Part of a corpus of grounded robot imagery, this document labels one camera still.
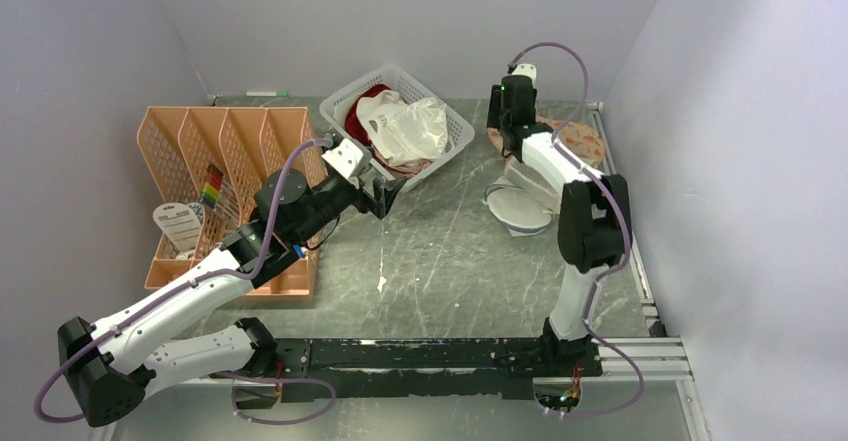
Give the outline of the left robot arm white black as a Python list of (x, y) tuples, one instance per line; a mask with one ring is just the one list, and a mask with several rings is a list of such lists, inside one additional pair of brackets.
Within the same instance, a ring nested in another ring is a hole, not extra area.
[(193, 268), (122, 312), (93, 323), (74, 317), (60, 326), (60, 368), (52, 378), (66, 380), (81, 409), (70, 419), (106, 426), (190, 379), (278, 373), (277, 342), (255, 317), (211, 335), (175, 336), (282, 274), (302, 258), (309, 239), (347, 208), (384, 218), (405, 183), (378, 177), (366, 186), (329, 167), (312, 187), (290, 166), (274, 172), (255, 193), (248, 221)]

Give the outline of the floral mesh laundry bag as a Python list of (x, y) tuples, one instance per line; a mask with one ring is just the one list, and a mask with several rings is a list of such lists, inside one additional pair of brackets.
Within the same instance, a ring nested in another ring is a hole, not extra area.
[[(590, 167), (597, 168), (604, 160), (606, 145), (601, 135), (590, 126), (574, 121), (550, 119), (537, 115), (536, 122), (549, 126), (553, 132), (558, 133), (559, 143), (567, 148), (573, 155)], [(504, 147), (504, 138), (494, 122), (486, 125), (487, 135), (493, 146), (503, 157), (513, 157), (518, 160), (513, 152)]]

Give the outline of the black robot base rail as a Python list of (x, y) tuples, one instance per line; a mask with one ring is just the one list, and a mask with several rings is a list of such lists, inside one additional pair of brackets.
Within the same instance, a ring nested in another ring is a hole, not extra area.
[(282, 379), (283, 403), (330, 398), (498, 395), (529, 400), (540, 378), (598, 377), (598, 346), (553, 363), (538, 337), (342, 339), (276, 338), (257, 318), (235, 323), (254, 353), (238, 374)]

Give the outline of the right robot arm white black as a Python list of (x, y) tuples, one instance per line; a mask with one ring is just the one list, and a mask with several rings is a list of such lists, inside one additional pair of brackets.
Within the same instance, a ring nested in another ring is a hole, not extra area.
[(536, 119), (535, 77), (514, 70), (493, 85), (487, 125), (503, 151), (538, 173), (559, 196), (557, 246), (566, 263), (559, 299), (545, 321), (539, 359), (562, 375), (589, 352), (590, 313), (601, 280), (624, 267), (631, 251), (627, 183), (604, 175), (568, 150)]

